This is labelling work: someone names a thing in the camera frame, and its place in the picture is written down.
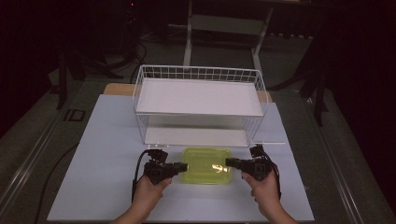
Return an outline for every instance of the yellow-green plastic container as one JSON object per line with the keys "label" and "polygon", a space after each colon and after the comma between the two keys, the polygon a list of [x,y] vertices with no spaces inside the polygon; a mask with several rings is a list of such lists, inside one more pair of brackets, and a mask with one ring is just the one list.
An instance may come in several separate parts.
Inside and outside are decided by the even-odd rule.
{"label": "yellow-green plastic container", "polygon": [[183,183],[226,184],[231,179],[231,170],[225,166],[225,159],[231,156],[227,148],[187,147],[183,151],[183,162],[189,168],[182,173]]}

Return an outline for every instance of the person's right hand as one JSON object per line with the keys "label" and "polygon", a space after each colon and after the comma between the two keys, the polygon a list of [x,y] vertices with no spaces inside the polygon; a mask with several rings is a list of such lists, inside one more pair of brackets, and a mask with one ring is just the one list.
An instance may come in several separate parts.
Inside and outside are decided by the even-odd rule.
{"label": "person's right hand", "polygon": [[276,175],[274,171],[262,181],[257,181],[253,176],[242,173],[242,178],[251,186],[251,196],[259,204],[260,212],[271,223],[297,223],[282,207],[277,192]]}

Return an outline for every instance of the white table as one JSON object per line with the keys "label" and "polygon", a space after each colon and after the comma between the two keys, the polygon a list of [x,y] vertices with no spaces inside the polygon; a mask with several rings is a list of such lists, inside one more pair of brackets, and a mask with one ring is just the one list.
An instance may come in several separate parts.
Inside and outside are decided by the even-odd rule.
{"label": "white table", "polygon": [[[297,220],[314,220],[304,185],[276,104],[271,103],[256,134],[258,141],[283,142],[264,149],[278,165],[285,209]],[[131,96],[101,95],[49,212],[51,221],[109,221],[131,202],[131,186],[143,145]],[[181,161],[185,147],[169,147],[167,162]],[[251,159],[247,148],[230,148],[233,157]],[[147,221],[263,222],[241,173],[232,170],[226,185],[188,185],[174,176]]]}

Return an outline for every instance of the gray floor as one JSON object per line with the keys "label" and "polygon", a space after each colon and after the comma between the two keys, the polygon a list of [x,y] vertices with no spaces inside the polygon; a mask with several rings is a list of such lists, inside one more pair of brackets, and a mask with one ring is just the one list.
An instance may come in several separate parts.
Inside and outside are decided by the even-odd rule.
{"label": "gray floor", "polygon": [[[230,46],[224,41],[207,41],[203,37],[205,35],[194,34],[191,65],[253,68],[248,45],[254,45],[254,41],[246,38],[242,44]],[[175,32],[165,44],[155,41],[153,35],[145,36],[142,40],[147,48],[144,61],[182,65],[183,37],[183,31]],[[266,86],[291,77],[309,43],[310,40],[301,38],[266,37],[260,53]],[[139,52],[143,55],[143,48],[140,47]],[[125,79],[109,79],[91,71],[84,82],[70,81],[69,101],[61,111],[55,109],[56,95],[44,95],[0,140],[2,193],[7,191],[29,153],[43,148],[38,163],[31,164],[35,169],[31,173],[25,172],[29,178],[24,187],[15,192],[15,197],[9,198],[9,207],[2,210],[5,216],[0,220],[15,224],[34,221],[50,169],[67,149],[78,143],[98,95],[107,83],[129,82],[134,67],[135,64],[117,72]],[[326,92],[325,104],[329,112],[323,113],[324,126],[319,128],[312,116],[312,104],[298,94],[300,86],[301,83],[297,83],[271,94],[306,186],[315,216],[313,223],[396,223],[331,93]],[[64,113],[69,108],[87,111],[86,118],[81,122],[64,121]],[[46,189],[38,223],[47,223],[48,212],[72,156],[73,152],[67,154],[55,169]]]}

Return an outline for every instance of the white wire rack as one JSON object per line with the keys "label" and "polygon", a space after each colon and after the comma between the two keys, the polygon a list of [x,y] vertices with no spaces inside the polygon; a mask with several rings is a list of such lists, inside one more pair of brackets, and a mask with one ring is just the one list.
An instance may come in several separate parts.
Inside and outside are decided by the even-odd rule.
{"label": "white wire rack", "polygon": [[[174,80],[174,81],[200,81],[202,83],[208,82],[218,82],[218,83],[247,83],[246,85],[254,87],[256,91],[252,98],[256,98],[259,109],[261,111],[260,116],[238,116],[233,113],[230,115],[222,114],[222,115],[207,115],[190,112],[181,112],[181,113],[158,113],[153,111],[139,111],[139,104],[142,105],[142,101],[144,101],[144,97],[141,97],[142,87],[144,87],[144,82],[149,80]],[[159,98],[165,97],[166,94],[159,92]],[[205,92],[196,92],[196,94],[205,94]],[[165,65],[142,65],[139,69],[139,73],[137,76],[137,80],[134,87],[134,95],[133,95],[133,108],[136,115],[136,119],[139,126],[139,131],[142,137],[142,140],[145,144],[160,144],[160,145],[188,145],[188,146],[222,146],[222,147],[244,147],[248,146],[255,133],[257,132],[263,116],[265,115],[268,103],[268,95],[266,94],[264,82],[262,80],[262,73],[259,70],[253,69],[239,69],[239,68],[222,68],[222,67],[199,67],[199,66],[165,66]],[[214,143],[206,141],[205,136],[200,137],[198,142],[183,142],[177,141],[176,143],[171,141],[162,139],[159,134],[157,136],[148,137],[149,127],[153,124],[157,124],[161,122],[162,127],[171,127],[171,130],[177,128],[186,128],[186,130],[191,129],[199,129],[199,130],[217,130],[221,133],[223,129],[223,133],[227,133],[231,129],[237,129],[236,127],[239,125],[243,130],[245,143],[242,145],[231,143],[233,140],[225,135],[213,136],[216,135],[216,132],[205,132],[209,133],[210,136],[206,138],[228,138],[228,139],[220,139],[219,142]],[[175,135],[177,133],[162,133],[161,135]]]}

